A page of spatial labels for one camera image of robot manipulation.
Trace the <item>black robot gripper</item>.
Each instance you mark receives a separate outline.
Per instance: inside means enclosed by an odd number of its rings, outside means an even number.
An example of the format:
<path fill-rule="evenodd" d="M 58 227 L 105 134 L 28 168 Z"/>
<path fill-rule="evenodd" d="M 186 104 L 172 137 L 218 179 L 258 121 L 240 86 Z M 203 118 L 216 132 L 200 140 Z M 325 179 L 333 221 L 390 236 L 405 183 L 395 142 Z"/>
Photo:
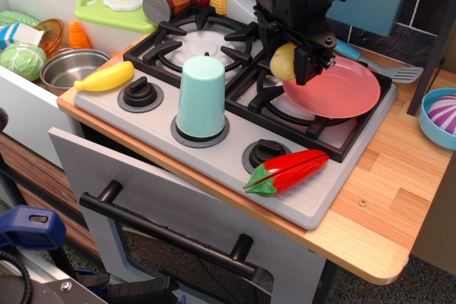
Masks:
<path fill-rule="evenodd" d="M 259 38 L 271 60 L 287 42 L 294 49 L 297 85 L 305 85 L 334 64 L 336 37 L 328 27 L 326 14 L 338 0 L 255 0 Z"/>

